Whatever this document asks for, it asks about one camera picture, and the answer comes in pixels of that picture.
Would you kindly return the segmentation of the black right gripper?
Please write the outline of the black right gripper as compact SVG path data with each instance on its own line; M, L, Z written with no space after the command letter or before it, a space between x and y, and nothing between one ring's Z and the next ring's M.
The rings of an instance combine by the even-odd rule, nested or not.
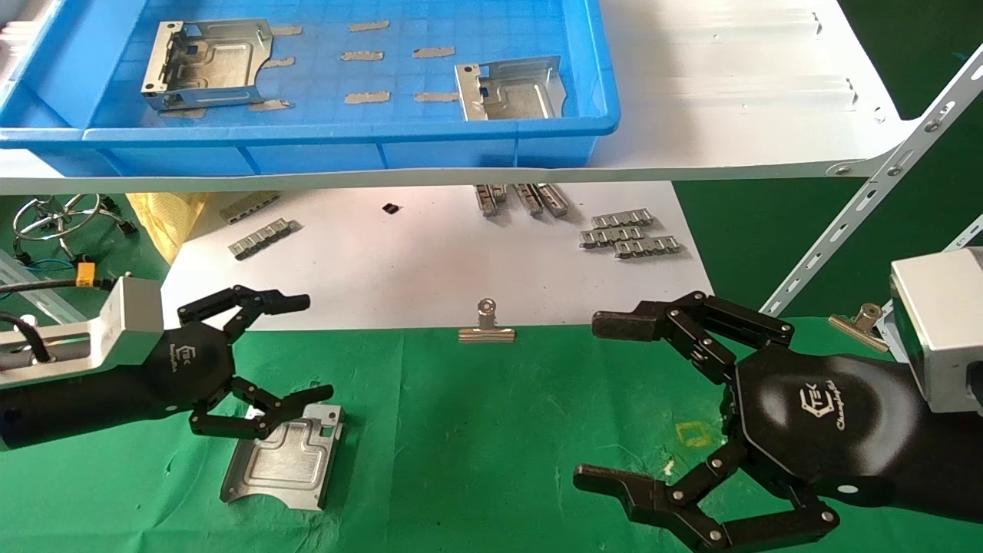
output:
M733 381L735 433L674 485L580 463L574 486L614 497L635 524L669 531L692 552L765 552L825 538L839 515L816 495L856 506L923 507L917 465L926 406L905 365L857 355L807 355L790 323L706 293L599 311L601 339L669 343L715 385ZM736 364L717 336L763 349ZM718 522L700 507L745 470L791 509Z

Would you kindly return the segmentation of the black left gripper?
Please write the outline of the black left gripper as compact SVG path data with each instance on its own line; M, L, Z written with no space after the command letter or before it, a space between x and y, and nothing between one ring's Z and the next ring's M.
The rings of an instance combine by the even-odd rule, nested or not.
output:
M309 295L286 296L279 290L257 291L245 286L225 288L180 307L178 319L182 327L165 330L145 360L152 416L165 418L192 410L190 430L196 435L265 439L282 423L301 417L308 405L330 399L334 393L331 385L313 386L277 398L253 382L238 376L232 378L234 360L230 344L261 315L297 313L309 308ZM223 326L223 332L202 323L233 309L236 312ZM259 409L260 416L210 414L211 407L228 393Z

